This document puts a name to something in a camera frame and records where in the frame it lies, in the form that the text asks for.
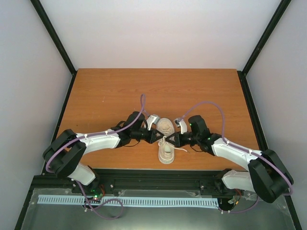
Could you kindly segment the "cream white lace sneaker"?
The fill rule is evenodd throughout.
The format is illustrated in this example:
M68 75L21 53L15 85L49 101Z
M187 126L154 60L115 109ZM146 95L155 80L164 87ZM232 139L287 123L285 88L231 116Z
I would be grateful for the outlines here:
M168 118L161 118L156 126L157 130L163 134L158 141L158 158L162 164L171 164L175 158L174 146L165 139L175 132L172 122Z

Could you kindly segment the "white shoelace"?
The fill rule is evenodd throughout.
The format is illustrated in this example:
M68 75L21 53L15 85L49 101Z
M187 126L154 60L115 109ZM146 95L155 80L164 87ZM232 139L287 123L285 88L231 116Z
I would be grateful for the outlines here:
M166 142L165 138L166 138L166 136L163 136L162 140L158 142L159 147L164 147L164 145L168 145L169 146L169 147L167 147L168 150L182 150L182 151L189 153L189 151L184 149L184 148L174 147L172 144Z

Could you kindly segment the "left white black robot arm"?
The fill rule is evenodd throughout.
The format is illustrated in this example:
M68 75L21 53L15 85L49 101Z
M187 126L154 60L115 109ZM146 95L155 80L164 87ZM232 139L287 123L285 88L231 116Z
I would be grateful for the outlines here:
M144 114L133 112L126 121L103 132L77 134L67 129L44 151L46 170L58 178L67 177L78 181L89 193L94 193L99 189L100 181L89 166L80 163L83 155L103 149L127 147L132 140L155 143L163 137L160 131L152 127L159 120L157 115L145 118Z

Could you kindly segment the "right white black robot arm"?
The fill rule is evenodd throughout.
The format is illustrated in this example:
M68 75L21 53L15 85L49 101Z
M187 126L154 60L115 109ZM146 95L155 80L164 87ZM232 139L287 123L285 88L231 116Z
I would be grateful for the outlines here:
M267 203L273 203L281 195L291 194L293 178L275 151L249 149L212 133L200 115L190 117L187 124L176 119L175 124L181 130L165 138L174 147L197 145L203 152L244 168L243 172L229 170L222 176L227 189L254 192Z

